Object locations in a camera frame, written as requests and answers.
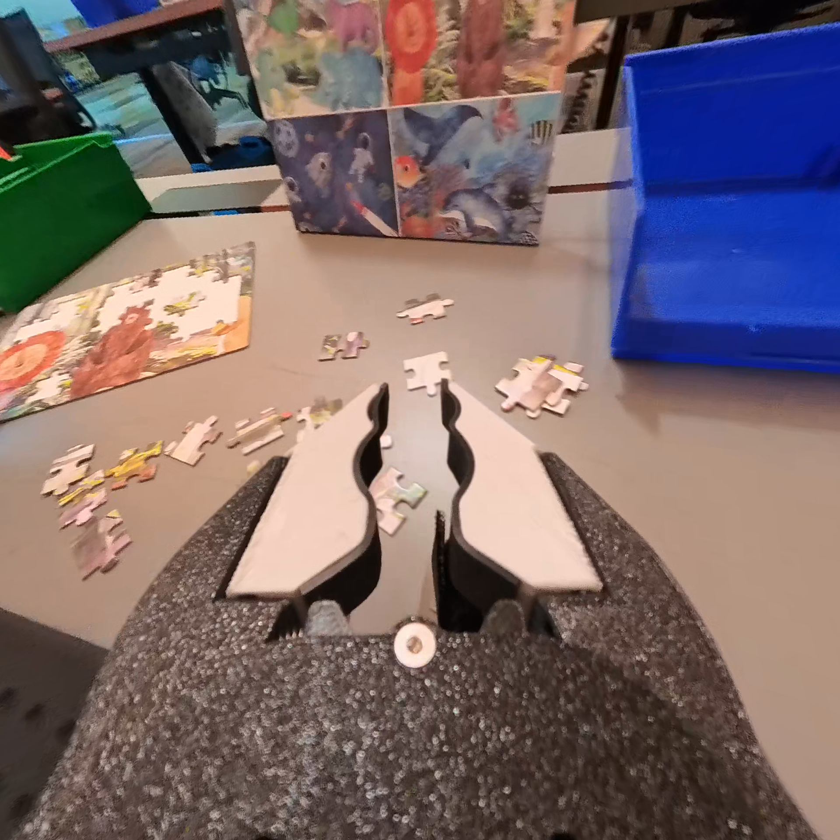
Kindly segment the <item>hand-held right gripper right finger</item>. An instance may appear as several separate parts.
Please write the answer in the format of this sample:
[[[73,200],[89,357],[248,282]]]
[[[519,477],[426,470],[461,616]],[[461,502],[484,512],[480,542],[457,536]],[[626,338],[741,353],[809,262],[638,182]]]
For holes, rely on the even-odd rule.
[[[514,602],[527,627],[547,631],[545,599],[604,595],[548,457],[452,381],[441,384],[440,405],[456,489],[449,516],[436,519],[438,624],[477,631],[496,605]]]

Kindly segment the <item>green plastic bin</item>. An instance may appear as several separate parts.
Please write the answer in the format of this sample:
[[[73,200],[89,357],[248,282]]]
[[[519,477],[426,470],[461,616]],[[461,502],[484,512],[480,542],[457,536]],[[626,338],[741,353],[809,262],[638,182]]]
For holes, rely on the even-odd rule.
[[[109,133],[3,146],[2,313],[26,308],[150,212]]]

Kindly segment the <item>brown background table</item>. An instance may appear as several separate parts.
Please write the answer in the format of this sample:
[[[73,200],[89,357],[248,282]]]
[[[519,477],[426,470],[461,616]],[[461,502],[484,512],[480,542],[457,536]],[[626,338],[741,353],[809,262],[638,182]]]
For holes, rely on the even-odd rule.
[[[131,41],[140,35],[158,35],[173,28],[192,27],[204,18],[224,20],[223,1],[184,1],[158,7],[145,14],[127,17],[115,23],[87,29],[63,38],[45,42],[51,55],[65,51],[82,51],[91,46],[110,46]]]

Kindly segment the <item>illustrated puzzle box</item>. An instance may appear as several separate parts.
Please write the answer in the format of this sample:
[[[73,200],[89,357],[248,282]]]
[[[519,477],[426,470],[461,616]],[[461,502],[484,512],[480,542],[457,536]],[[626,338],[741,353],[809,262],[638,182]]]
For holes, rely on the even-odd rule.
[[[535,247],[576,2],[229,2],[297,231]]]

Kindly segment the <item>blue plastic bin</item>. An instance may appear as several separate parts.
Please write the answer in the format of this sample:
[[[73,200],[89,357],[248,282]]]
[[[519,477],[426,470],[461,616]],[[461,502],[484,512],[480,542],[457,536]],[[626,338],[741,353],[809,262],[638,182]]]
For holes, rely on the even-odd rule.
[[[839,371],[839,26],[627,57],[617,360]]]

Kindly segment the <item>assembled orange lion pieces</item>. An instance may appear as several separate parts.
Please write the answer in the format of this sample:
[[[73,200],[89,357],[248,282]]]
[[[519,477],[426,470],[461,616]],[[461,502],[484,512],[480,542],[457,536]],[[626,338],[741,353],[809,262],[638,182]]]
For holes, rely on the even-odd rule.
[[[66,343],[66,331],[52,329],[2,350],[1,397],[10,400],[36,394],[37,386],[49,376]]]

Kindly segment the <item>black flat panel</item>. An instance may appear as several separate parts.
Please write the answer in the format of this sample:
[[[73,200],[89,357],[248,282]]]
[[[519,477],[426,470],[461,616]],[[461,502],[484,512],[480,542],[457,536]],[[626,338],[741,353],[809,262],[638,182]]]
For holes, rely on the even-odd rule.
[[[150,211],[157,217],[270,213],[288,207],[277,180],[176,187],[150,200]]]

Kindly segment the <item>jigsaw puzzle frame board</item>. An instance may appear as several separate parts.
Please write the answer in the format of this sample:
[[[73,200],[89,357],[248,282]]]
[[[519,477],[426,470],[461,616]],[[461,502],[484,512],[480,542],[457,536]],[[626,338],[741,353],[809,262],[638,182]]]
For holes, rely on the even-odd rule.
[[[31,397],[1,397],[3,424],[186,366],[243,350],[249,345],[256,247],[252,242],[188,262],[33,304],[2,337],[13,343],[52,329],[67,342],[55,366]],[[70,399],[72,376],[87,353],[129,306],[152,301],[155,341],[140,378],[129,384]]]

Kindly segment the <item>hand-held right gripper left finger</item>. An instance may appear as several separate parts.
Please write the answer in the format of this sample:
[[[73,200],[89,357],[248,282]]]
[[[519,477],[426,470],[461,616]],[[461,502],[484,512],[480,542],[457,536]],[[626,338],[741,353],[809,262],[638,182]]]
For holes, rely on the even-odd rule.
[[[373,593],[382,546],[371,483],[382,468],[389,385],[368,386],[294,447],[238,558],[225,596],[287,602],[304,623],[331,601],[351,614]]]

